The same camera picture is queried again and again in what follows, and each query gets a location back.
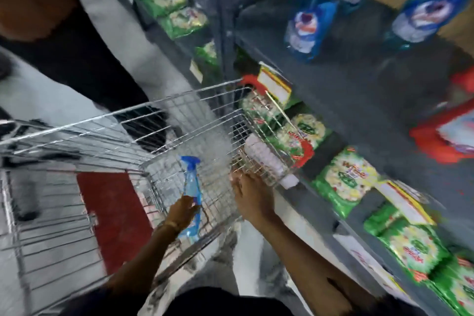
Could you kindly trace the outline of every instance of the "wire shopping basket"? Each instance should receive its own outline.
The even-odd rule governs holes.
[[[134,257],[183,192],[180,156],[201,159],[199,234],[170,246],[155,285],[238,218],[231,170],[272,186],[302,163],[265,143],[290,120],[241,80],[61,127],[9,122],[15,131],[0,141],[0,255],[15,262],[0,267],[17,269],[7,282],[21,291],[25,315],[57,312]]]

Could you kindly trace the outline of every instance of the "gray floor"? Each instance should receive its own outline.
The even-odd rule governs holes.
[[[113,54],[133,75],[151,100],[158,100],[174,93],[190,90],[185,78],[176,70],[163,53],[150,44],[134,19],[116,0],[81,0],[94,25]],[[13,75],[0,82],[0,105],[14,118],[29,120],[41,118],[51,125],[63,125],[101,115],[94,104],[68,88],[60,85],[15,56]],[[281,198],[277,198],[279,214],[287,224],[308,244],[337,265],[347,274],[349,271],[328,250],[321,238]],[[4,239],[0,238],[0,247]],[[262,236],[248,223],[242,227],[242,235],[235,252],[234,271],[239,291],[243,295],[256,295],[259,275]],[[209,256],[216,250],[210,245],[200,256]],[[0,315],[21,315],[22,299],[20,285],[16,280],[17,266],[13,252],[0,252]],[[178,272],[172,279],[168,298],[190,277],[187,271]],[[163,305],[157,314],[163,312]]]

